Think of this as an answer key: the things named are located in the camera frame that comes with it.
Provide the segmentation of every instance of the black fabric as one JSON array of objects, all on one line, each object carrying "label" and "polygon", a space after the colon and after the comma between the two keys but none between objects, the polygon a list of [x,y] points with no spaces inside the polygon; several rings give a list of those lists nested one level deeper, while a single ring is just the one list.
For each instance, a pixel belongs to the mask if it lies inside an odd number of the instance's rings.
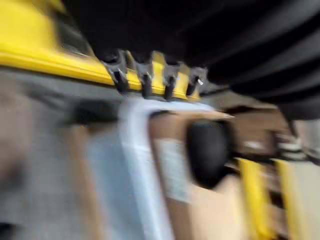
[{"label": "black fabric", "polygon": [[109,49],[160,51],[294,119],[320,118],[319,0],[64,3],[99,59]]}]

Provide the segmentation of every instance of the cardboard box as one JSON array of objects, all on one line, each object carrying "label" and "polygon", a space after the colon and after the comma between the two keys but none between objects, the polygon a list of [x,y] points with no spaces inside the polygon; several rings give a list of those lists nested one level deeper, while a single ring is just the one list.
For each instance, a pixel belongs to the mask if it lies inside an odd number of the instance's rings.
[{"label": "cardboard box", "polygon": [[227,117],[223,113],[164,113],[149,122],[149,133],[169,218],[177,240],[248,239],[241,186],[228,175],[213,190],[197,186],[185,151],[188,124],[195,119]]}]

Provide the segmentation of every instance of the sticker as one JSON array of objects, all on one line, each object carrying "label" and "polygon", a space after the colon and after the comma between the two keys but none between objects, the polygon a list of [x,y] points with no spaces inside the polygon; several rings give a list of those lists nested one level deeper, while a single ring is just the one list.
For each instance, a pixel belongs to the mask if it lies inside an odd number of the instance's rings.
[{"label": "sticker", "polygon": [[180,202],[189,202],[189,174],[184,145],[179,140],[165,138],[157,140],[156,147],[166,196]]}]

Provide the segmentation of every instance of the yellow frame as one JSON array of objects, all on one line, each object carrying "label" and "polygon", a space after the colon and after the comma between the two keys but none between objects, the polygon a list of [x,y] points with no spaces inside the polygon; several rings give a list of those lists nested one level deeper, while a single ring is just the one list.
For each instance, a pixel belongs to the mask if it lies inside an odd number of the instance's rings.
[{"label": "yellow frame", "polygon": [[[59,1],[54,2],[62,7]],[[114,85],[95,57],[63,52],[55,40],[54,23],[45,11],[45,3],[44,0],[0,0],[0,65]],[[164,93],[162,69],[161,63],[153,62],[152,91],[159,95]],[[129,69],[127,78],[132,90],[141,89],[134,71]],[[179,73],[178,78],[173,95],[187,99],[188,77]]]},{"label": "yellow frame", "polygon": [[273,240],[276,234],[270,226],[268,205],[271,200],[261,177],[264,167],[256,162],[237,158],[242,177],[248,227],[253,240]]}]

